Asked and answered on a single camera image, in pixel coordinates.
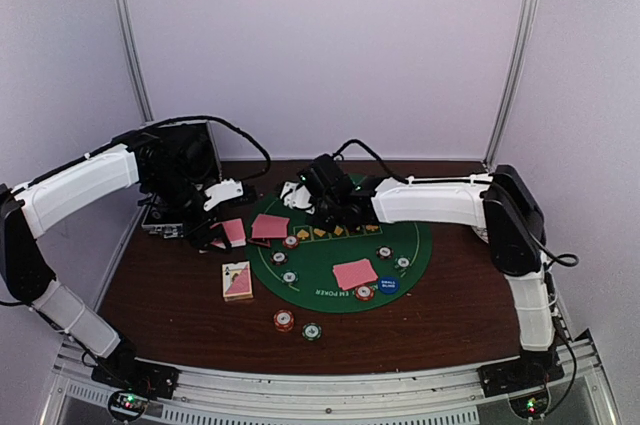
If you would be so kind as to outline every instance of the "poker chip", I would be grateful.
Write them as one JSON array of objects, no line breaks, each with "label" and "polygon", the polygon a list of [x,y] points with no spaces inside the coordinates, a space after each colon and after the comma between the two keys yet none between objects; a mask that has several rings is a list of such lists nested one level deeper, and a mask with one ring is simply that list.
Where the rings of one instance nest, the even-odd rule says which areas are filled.
[{"label": "poker chip", "polygon": [[318,340],[322,336],[322,327],[317,323],[307,323],[302,327],[302,336],[310,342]]},{"label": "poker chip", "polygon": [[368,302],[375,295],[373,288],[368,285],[361,285],[356,288],[356,298],[358,300],[362,300],[363,302]]},{"label": "poker chip", "polygon": [[295,237],[293,235],[289,235],[282,241],[282,245],[284,245],[284,247],[288,249],[296,248],[299,244],[300,240],[298,240],[298,237]]},{"label": "poker chip", "polygon": [[376,255],[381,260],[389,260],[393,257],[393,250],[391,247],[379,247],[378,250],[376,250]]},{"label": "poker chip", "polygon": [[395,269],[406,270],[411,266],[411,261],[407,257],[398,257],[396,259]]},{"label": "poker chip", "polygon": [[292,270],[287,270],[282,274],[282,281],[288,285],[292,285],[298,281],[298,274]]},{"label": "poker chip", "polygon": [[378,280],[378,290],[385,295],[393,295],[400,288],[400,282],[394,277],[382,277]]},{"label": "poker chip", "polygon": [[289,310],[278,310],[273,316],[273,323],[279,332],[290,332],[293,329],[293,313]]},{"label": "poker chip", "polygon": [[289,261],[289,257],[284,252],[273,252],[271,254],[271,263],[274,265],[284,265]]}]

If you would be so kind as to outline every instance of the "white wall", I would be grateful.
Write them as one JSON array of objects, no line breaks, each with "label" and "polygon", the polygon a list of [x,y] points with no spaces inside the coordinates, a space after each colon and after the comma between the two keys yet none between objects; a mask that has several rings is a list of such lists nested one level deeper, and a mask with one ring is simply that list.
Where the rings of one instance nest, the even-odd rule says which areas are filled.
[{"label": "white wall", "polygon": [[[155,118],[207,111],[275,156],[358,137],[388,158],[479,159],[521,0],[129,0]],[[223,134],[223,157],[257,157]],[[358,149],[353,155],[363,156]]]},{"label": "white wall", "polygon": [[[0,182],[29,180],[139,124],[116,17],[113,0],[0,0]],[[90,304],[134,206],[121,192],[39,241]],[[0,299],[11,300],[4,284]],[[0,308],[0,423],[35,423],[58,348],[35,314]]]},{"label": "white wall", "polygon": [[640,361],[640,1],[540,0],[500,162],[546,213],[571,328],[591,328],[623,423],[637,422]]}]

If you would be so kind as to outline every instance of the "robotic arm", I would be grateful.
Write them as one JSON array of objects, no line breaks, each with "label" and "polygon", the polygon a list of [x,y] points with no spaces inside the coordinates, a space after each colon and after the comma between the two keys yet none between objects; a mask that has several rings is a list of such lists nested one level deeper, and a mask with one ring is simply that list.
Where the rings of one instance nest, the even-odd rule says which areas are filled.
[{"label": "robotic arm", "polygon": [[[139,183],[143,193],[156,194],[179,213],[185,238],[192,246],[219,251],[211,243],[221,240],[229,251],[231,244],[224,228],[214,226],[218,205],[250,200],[255,192],[235,180],[214,178],[214,183],[196,183],[198,160],[214,160],[213,142],[204,140],[199,149],[177,154],[172,138],[183,132],[180,126],[163,128],[162,133],[134,130],[30,183],[12,190],[0,185],[0,275],[15,299],[77,341],[101,365],[94,370],[98,381],[135,389],[140,378],[153,380],[162,375],[167,382],[167,371],[162,367],[143,370],[145,365],[135,361],[133,344],[60,283],[36,240],[91,202]],[[165,394],[172,393],[171,387],[164,388]]]},{"label": "robotic arm", "polygon": [[283,185],[281,199],[290,208],[306,211],[309,224],[326,231],[338,224],[353,229],[400,221],[486,229],[491,260],[513,295],[521,357],[509,370],[504,365],[500,371],[486,369],[485,393],[508,393],[562,376],[554,348],[555,301],[550,299],[555,294],[553,259],[543,251],[544,216],[513,167],[450,179],[369,177],[355,185],[331,156],[321,155],[298,177],[299,183]]}]

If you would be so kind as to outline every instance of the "brown tabletop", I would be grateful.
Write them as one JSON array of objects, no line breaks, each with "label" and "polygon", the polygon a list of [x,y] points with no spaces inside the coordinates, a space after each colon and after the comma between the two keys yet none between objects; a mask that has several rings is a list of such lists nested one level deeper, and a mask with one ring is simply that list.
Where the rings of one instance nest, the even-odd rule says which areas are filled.
[{"label": "brown tabletop", "polygon": [[[255,181],[267,193],[294,179],[306,162],[275,162]],[[474,162],[396,162],[417,177],[459,176],[480,171]],[[260,164],[223,165],[240,177]],[[374,162],[345,162],[349,172],[382,175]],[[251,207],[226,211],[247,219]],[[506,280],[489,260],[488,247],[469,227],[431,225],[433,255],[427,272],[405,296],[356,314],[324,314],[293,306],[254,277],[254,299],[225,303],[222,263],[244,259],[199,254],[181,240],[137,230],[100,310],[138,346],[142,358],[193,367],[286,373],[343,374],[424,370],[477,363],[518,353],[518,324]],[[275,311],[296,319],[291,333],[277,332]],[[323,336],[306,341],[300,324],[322,325]]]}]

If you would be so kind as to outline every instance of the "pink playing card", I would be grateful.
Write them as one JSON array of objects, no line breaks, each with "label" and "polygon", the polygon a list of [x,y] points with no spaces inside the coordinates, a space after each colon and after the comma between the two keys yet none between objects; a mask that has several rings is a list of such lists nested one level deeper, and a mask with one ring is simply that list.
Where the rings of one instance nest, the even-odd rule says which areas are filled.
[{"label": "pink playing card", "polygon": [[242,269],[240,274],[227,290],[227,295],[235,295],[237,293],[248,293],[251,291],[251,277],[249,275],[249,267]]},{"label": "pink playing card", "polygon": [[251,238],[285,238],[288,225],[288,218],[261,213],[251,225]]},{"label": "pink playing card", "polygon": [[378,274],[367,258],[357,262],[343,263],[333,266],[333,274],[342,290],[351,290],[365,283],[375,282]]},{"label": "pink playing card", "polygon": [[[241,218],[236,218],[234,220],[227,220],[226,222],[222,222],[222,226],[224,227],[224,231],[227,233],[227,238],[231,242],[231,246],[235,247],[243,247],[246,245],[246,236],[244,233],[244,225],[242,224]],[[224,247],[222,240],[215,240],[213,245],[216,247]]]}]

